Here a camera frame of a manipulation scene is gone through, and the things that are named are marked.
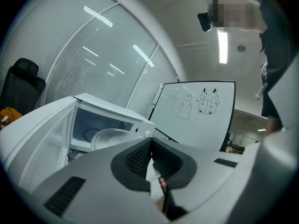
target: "orange stuffed toy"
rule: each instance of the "orange stuffed toy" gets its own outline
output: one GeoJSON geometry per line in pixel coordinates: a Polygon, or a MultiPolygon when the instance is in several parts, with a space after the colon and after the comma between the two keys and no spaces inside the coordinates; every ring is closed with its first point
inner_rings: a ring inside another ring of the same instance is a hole
{"type": "Polygon", "coordinates": [[[11,124],[12,122],[14,122],[15,120],[17,120],[20,117],[22,117],[22,115],[13,108],[6,107],[4,110],[1,110],[0,111],[0,121],[1,121],[0,130],[2,128],[4,128],[5,126],[11,124]]]}

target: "white appliance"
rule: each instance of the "white appliance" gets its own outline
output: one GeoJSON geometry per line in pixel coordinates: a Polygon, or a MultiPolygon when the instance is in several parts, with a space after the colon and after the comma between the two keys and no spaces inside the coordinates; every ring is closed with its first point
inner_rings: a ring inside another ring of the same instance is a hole
{"type": "Polygon", "coordinates": [[[69,148],[92,151],[99,130],[118,128],[152,137],[155,125],[141,115],[87,93],[36,109],[0,131],[0,159],[11,181],[29,193],[63,168],[69,148]]]}

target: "person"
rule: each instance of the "person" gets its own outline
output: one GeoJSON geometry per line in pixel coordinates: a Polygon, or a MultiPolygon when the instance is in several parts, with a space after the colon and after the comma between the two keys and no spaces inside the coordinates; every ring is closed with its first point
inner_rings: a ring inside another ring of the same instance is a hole
{"type": "Polygon", "coordinates": [[[163,193],[165,193],[166,192],[166,182],[165,182],[164,178],[162,178],[162,177],[159,178],[159,182],[160,182],[161,189],[162,189],[163,193]]]}
{"type": "Polygon", "coordinates": [[[291,26],[275,0],[213,0],[209,7],[212,24],[222,31],[231,30],[260,33],[262,51],[267,57],[266,72],[262,75],[262,116],[267,117],[266,135],[282,128],[279,114],[268,92],[283,75],[298,50],[291,26]]]}

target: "black office chair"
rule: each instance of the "black office chair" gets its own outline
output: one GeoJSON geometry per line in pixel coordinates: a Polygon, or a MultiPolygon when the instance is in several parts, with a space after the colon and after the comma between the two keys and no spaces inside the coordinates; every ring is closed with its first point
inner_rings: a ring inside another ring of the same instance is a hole
{"type": "Polygon", "coordinates": [[[22,115],[34,110],[46,86],[46,82],[37,77],[38,69],[37,64],[25,58],[20,58],[8,69],[0,96],[0,110],[11,107],[22,115]]]}

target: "whiteboard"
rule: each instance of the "whiteboard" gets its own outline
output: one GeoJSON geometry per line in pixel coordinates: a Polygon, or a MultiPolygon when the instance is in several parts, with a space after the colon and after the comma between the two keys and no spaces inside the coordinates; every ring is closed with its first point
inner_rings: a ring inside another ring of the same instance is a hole
{"type": "Polygon", "coordinates": [[[165,84],[150,121],[178,143],[219,151],[234,106],[234,81],[165,84]]]}

